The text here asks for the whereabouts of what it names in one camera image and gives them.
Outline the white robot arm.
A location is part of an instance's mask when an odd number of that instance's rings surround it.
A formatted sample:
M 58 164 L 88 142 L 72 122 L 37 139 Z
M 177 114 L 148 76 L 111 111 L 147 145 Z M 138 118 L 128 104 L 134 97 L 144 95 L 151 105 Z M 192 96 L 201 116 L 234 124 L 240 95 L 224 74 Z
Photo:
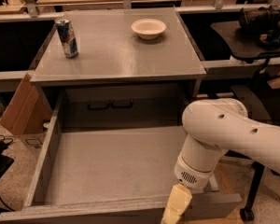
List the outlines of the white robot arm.
M 191 192 L 206 186 L 218 161 L 230 150 L 280 174 L 280 126 L 250 119 L 240 101 L 194 101 L 184 109 L 182 124 L 187 136 L 175 165 L 179 183 L 172 187 L 161 224 L 179 222 Z

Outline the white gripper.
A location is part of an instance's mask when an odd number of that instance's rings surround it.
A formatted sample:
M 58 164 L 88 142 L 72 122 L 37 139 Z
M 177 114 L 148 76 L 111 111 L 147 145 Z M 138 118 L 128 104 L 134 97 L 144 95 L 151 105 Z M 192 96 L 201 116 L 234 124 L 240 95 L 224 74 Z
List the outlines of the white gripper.
M 189 189 L 203 189 L 212 175 L 211 172 L 198 172 L 189 167 L 181 156 L 177 157 L 174 172 L 181 184 L 172 187 L 161 224 L 177 224 L 192 200 Z

